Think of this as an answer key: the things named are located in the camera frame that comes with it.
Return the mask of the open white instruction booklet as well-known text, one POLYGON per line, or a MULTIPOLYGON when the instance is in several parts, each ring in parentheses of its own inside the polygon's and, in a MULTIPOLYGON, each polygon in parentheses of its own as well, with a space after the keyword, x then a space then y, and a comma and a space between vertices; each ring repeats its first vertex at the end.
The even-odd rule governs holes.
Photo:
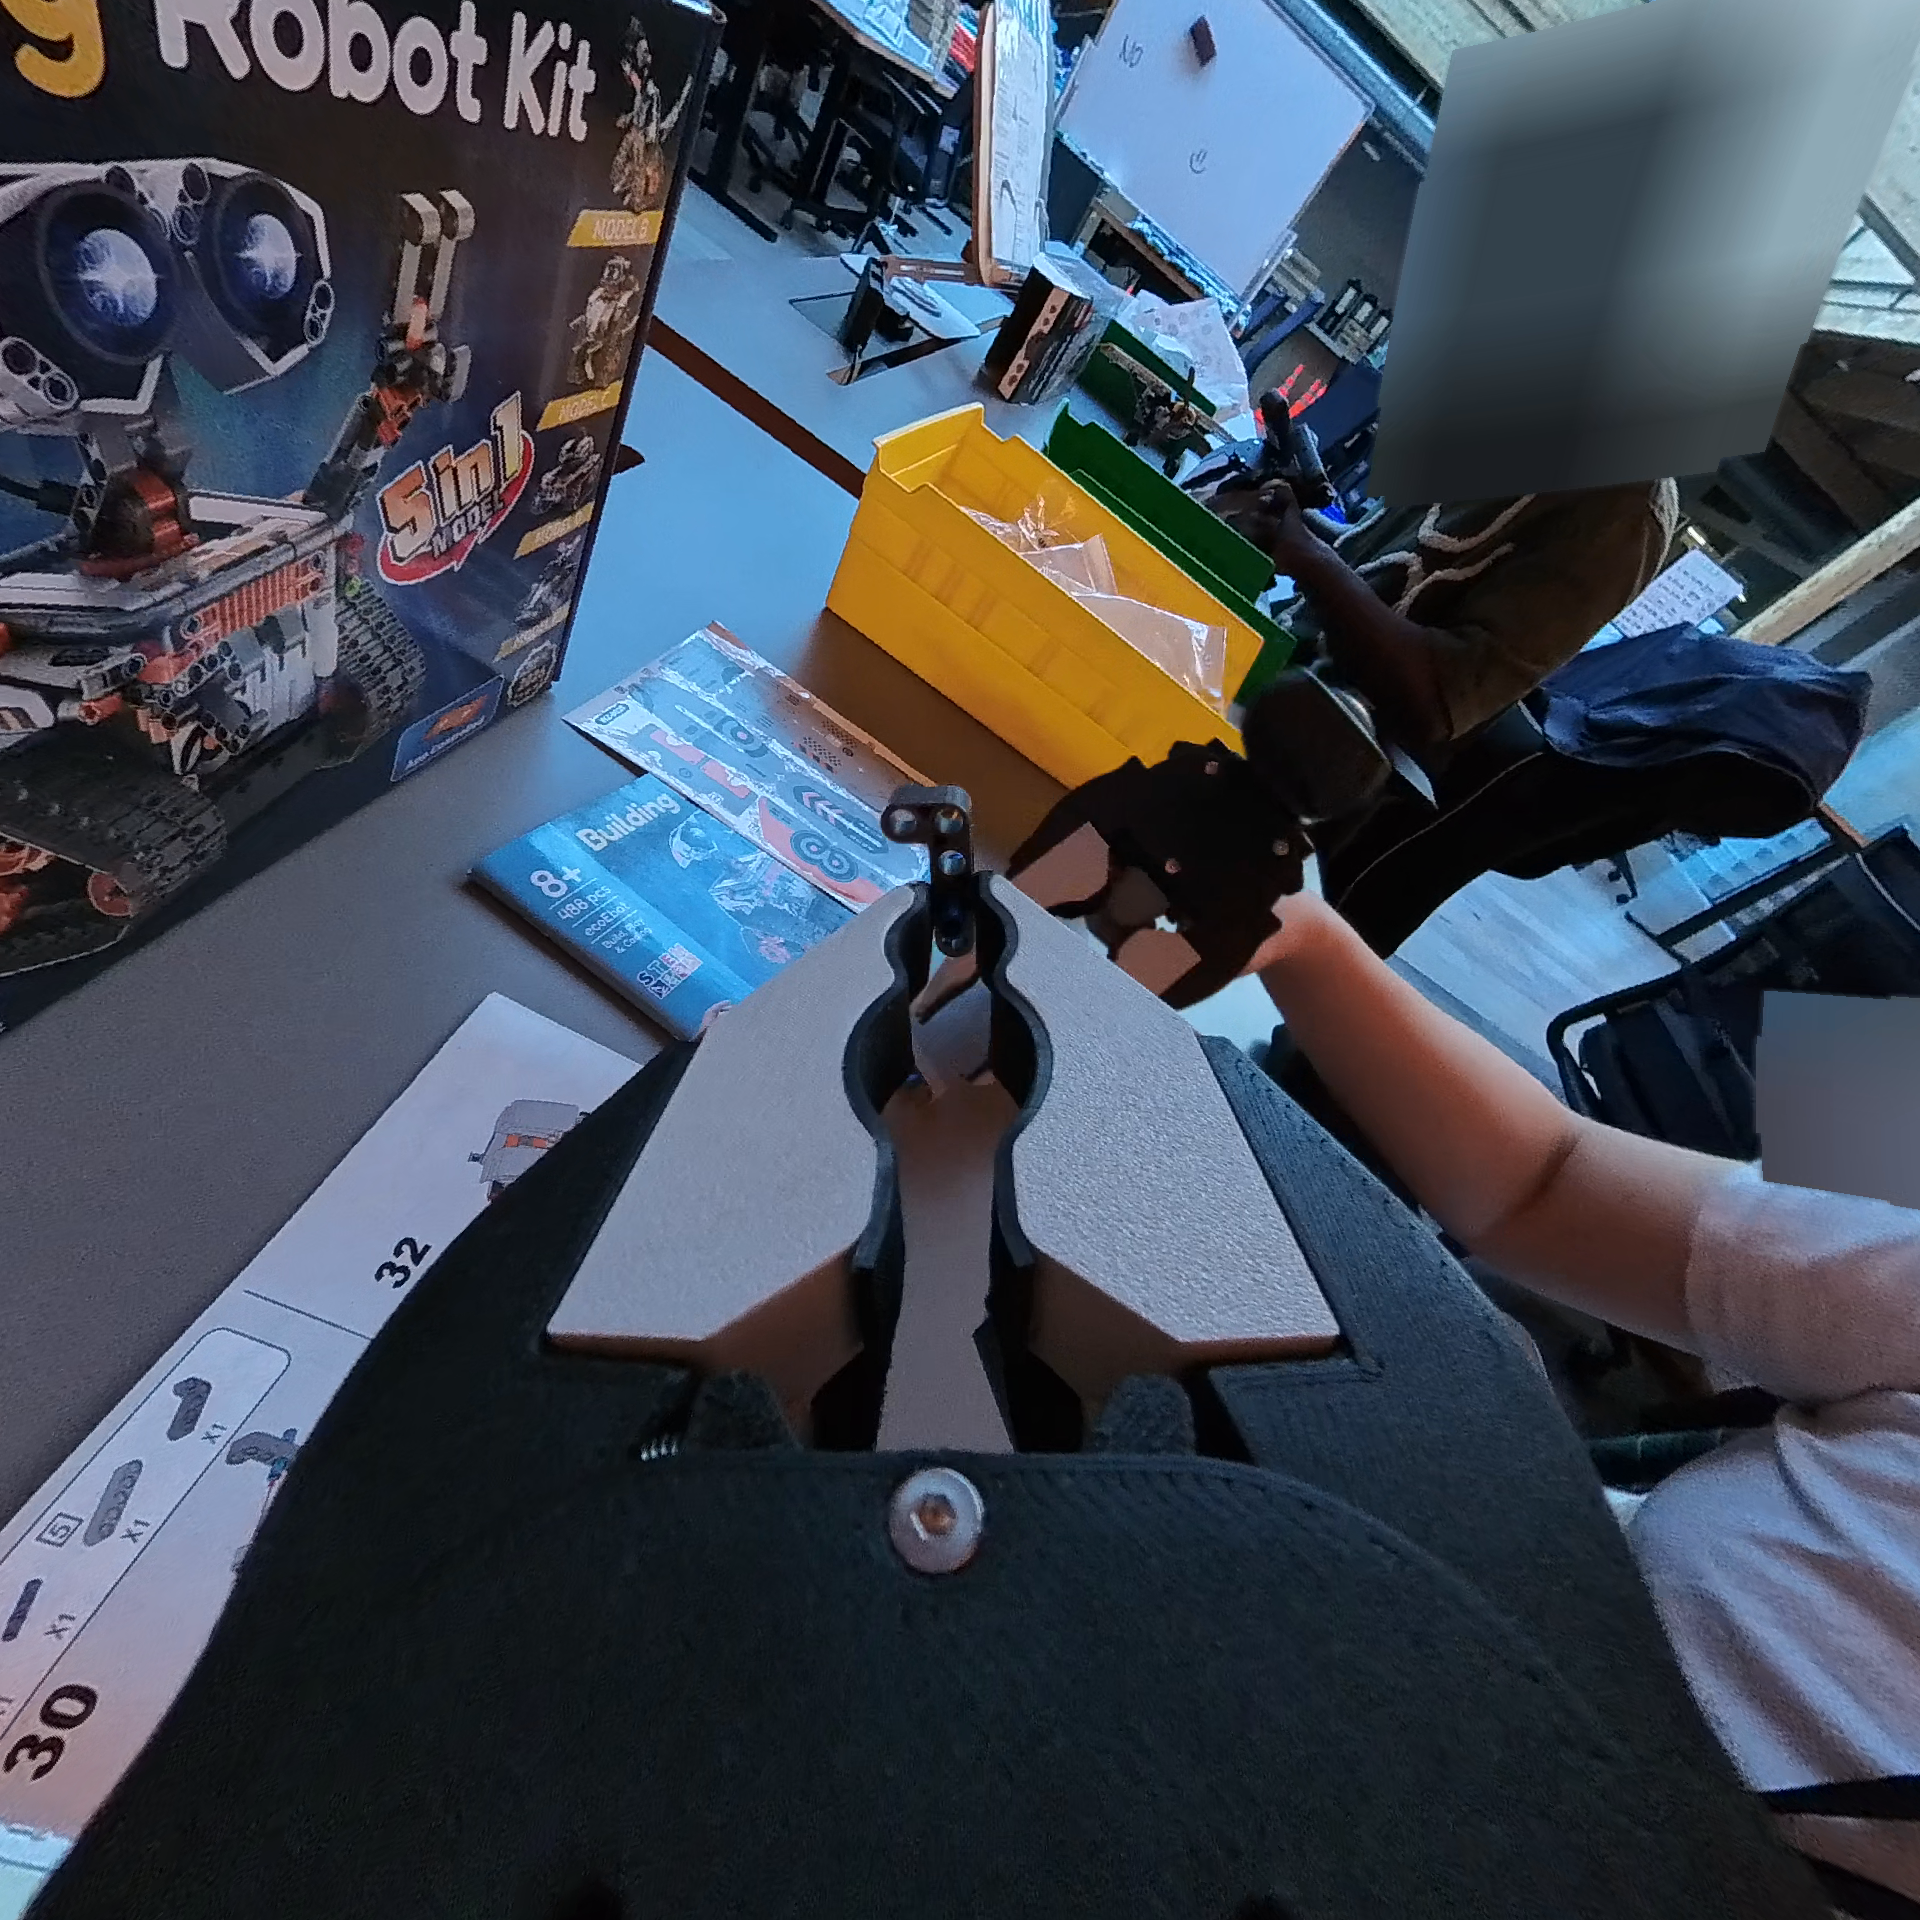
POLYGON ((636 1070, 489 994, 5 1525, 5 1917, 25 1911, 172 1707, 370 1339, 636 1070))

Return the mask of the whiteboard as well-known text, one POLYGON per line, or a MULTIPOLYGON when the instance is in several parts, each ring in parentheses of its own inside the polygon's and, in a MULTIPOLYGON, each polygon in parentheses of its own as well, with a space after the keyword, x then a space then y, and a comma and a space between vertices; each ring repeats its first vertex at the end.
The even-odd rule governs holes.
POLYGON ((1140 217, 1244 303, 1371 118, 1266 2, 1118 2, 1078 56, 1059 128, 1140 217))

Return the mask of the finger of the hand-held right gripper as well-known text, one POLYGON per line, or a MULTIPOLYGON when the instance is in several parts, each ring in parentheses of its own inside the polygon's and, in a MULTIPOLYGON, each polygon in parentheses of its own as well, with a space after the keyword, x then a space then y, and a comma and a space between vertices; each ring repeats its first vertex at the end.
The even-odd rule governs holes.
POLYGON ((1116 967, 1174 1010, 1190 1010, 1228 990, 1252 958, 1255 936, 1246 929, 1220 934, 1165 918, 1127 929, 1110 946, 1116 967))
POLYGON ((1053 918, 1098 918, 1122 873, 1122 861, 1099 831, 1073 831, 1035 861, 1035 905, 1053 918))

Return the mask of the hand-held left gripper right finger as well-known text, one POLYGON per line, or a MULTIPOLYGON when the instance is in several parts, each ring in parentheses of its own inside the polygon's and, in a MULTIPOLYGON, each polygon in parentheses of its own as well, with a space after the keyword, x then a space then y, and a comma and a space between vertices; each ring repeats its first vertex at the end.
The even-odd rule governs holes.
POLYGON ((998 875, 979 881, 995 1151, 975 1333, 1015 1450, 1078 1450, 1129 1376, 1329 1360, 1340 1323, 1189 1022, 998 875))

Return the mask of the robot sticker sheet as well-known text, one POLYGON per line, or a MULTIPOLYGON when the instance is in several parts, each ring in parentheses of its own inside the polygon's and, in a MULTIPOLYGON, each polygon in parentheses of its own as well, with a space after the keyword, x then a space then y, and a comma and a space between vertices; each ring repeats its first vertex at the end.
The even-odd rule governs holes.
POLYGON ((921 776, 714 622, 566 721, 844 905, 927 879, 881 829, 921 776))

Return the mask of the dark green plaid cloth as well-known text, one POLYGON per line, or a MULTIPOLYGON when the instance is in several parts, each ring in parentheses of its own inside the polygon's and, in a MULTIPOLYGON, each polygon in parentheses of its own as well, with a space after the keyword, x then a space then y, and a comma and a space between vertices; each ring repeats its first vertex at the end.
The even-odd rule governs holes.
POLYGON ((1682 1431, 1637 1431, 1588 1442, 1599 1483, 1611 1493, 1643 1497, 1687 1466, 1715 1457, 1747 1439, 1763 1439, 1759 1426, 1713 1426, 1682 1431))

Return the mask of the grey holed beam with blue pin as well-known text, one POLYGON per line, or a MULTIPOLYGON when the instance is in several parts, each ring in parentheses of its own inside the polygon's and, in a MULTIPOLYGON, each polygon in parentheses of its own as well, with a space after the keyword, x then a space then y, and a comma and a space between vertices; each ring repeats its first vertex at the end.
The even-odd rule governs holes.
POLYGON ((884 839, 927 858, 927 936, 943 958, 975 941, 972 798, 956 785, 900 785, 881 811, 884 839))

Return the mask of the grey desk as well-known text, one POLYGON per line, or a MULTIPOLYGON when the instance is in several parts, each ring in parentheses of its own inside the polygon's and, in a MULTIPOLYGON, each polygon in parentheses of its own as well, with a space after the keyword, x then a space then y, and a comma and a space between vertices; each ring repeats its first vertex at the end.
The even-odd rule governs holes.
POLYGON ((564 674, 5 1035, 10 1521, 492 993, 643 1064, 657 1033, 468 883, 611 792, 566 713, 717 621, 975 806, 995 867, 1063 789, 826 598, 854 499, 649 343, 564 674))

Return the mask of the wooden easel board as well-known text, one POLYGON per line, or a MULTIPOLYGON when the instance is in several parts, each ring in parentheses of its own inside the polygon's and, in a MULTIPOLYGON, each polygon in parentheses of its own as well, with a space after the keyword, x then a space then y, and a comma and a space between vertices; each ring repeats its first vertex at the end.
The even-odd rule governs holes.
POLYGON ((1050 241, 1053 114, 1050 2, 980 13, 974 98, 974 264, 985 287, 1018 288, 1050 241))

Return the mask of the robot kit box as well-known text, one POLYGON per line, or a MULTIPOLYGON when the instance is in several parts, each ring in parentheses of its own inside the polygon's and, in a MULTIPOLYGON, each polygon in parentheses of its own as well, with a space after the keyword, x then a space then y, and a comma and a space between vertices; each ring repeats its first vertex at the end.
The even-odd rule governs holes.
POLYGON ((17 1026, 561 677, 727 19, 3 13, 17 1026))

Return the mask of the green plastic bin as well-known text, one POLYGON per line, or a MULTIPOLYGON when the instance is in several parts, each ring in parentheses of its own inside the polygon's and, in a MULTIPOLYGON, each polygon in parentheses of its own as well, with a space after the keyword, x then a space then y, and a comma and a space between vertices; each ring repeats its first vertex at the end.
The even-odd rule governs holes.
POLYGON ((1127 449, 1106 425, 1057 415, 1045 456, 1140 539, 1202 586, 1255 638, 1247 663, 1231 666, 1230 709, 1244 709, 1292 663, 1297 638, 1260 605, 1278 576, 1260 550, 1127 449))
POLYGON ((1122 421, 1122 439, 1133 449, 1180 458, 1241 439, 1238 431, 1220 423, 1190 376, 1165 367, 1151 350, 1129 350, 1116 336, 1094 349, 1078 387, 1122 421))

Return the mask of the navy jacket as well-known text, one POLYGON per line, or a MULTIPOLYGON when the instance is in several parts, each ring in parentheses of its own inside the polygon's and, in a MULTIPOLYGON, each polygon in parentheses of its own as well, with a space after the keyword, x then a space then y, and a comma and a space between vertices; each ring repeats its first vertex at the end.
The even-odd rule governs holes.
POLYGON ((1873 694, 1852 666, 1671 627, 1581 651, 1526 706, 1613 853, 1805 823, 1863 744, 1873 694))

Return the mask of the person's right forearm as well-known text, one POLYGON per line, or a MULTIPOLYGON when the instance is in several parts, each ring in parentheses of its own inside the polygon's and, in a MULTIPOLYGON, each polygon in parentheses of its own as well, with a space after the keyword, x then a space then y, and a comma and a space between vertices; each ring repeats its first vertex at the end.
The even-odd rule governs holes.
POLYGON ((1689 1263, 1732 1163, 1579 1119, 1435 1010, 1315 894, 1252 975, 1388 1171, 1502 1281, 1695 1358, 1689 1263))

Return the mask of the black office chair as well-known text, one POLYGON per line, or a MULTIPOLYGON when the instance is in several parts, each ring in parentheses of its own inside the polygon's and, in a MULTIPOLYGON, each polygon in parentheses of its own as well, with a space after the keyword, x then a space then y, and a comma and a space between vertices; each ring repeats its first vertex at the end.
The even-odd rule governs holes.
POLYGON ((1916 1007, 1918 848, 1907 823, 1828 858, 1731 943, 1548 1030, 1573 1113, 1729 1161, 1759 1160, 1767 1013, 1916 1007))

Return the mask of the blue instruction booklet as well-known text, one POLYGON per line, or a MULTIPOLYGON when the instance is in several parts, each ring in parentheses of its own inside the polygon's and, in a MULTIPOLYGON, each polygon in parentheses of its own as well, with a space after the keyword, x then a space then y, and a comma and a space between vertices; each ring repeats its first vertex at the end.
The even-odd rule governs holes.
POLYGON ((925 875, 874 808, 812 776, 770 794, 639 776, 471 871, 674 1041, 925 875))

